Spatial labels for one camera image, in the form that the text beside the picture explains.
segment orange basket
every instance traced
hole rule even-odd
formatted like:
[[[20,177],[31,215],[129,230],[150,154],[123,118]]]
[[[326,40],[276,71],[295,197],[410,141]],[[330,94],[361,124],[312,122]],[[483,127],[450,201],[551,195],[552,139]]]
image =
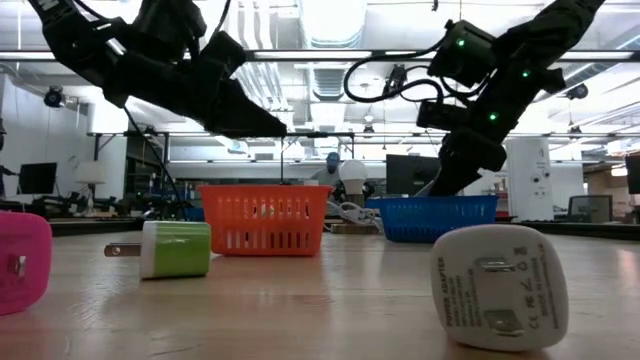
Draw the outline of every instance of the orange basket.
[[[205,185],[198,190],[214,253],[313,256],[320,251],[330,186]]]

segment blue cap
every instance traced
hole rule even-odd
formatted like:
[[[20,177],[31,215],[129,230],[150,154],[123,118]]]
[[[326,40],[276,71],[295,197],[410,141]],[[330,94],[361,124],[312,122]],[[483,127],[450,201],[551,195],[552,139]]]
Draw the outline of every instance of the blue cap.
[[[330,152],[329,155],[327,155],[327,162],[328,163],[338,163],[340,162],[340,154],[338,154],[337,152]]]

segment metal prong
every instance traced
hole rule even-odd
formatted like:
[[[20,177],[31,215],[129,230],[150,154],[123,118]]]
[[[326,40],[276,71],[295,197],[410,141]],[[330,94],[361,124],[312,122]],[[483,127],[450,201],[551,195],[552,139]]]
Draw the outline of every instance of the metal prong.
[[[484,312],[484,318],[497,335],[518,337],[524,334],[524,328],[513,310],[488,310]]]
[[[9,255],[9,273],[23,278],[25,275],[25,267],[27,264],[26,256],[18,256],[18,255]]]
[[[111,243],[104,247],[104,256],[140,256],[142,247],[137,243]]]
[[[503,258],[485,258],[478,259],[476,264],[483,268],[486,272],[513,272],[516,271],[516,266],[507,263]]]

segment wooden table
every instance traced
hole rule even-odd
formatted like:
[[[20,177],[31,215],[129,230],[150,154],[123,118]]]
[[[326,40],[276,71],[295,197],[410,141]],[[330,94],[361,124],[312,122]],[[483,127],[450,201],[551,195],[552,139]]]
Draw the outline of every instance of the wooden table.
[[[569,335],[516,356],[447,341],[428,246],[326,235],[315,258],[218,257],[207,278],[140,282],[135,259],[102,255],[108,242],[138,236],[55,239],[47,294],[0,317],[0,359],[640,358],[640,243],[553,237]]]

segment pink power adapter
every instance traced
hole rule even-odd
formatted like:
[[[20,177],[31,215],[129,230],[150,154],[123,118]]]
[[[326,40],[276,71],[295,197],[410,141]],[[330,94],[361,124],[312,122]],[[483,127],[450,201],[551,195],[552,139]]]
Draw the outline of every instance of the pink power adapter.
[[[35,304],[49,283],[51,226],[39,216],[0,212],[0,315]]]

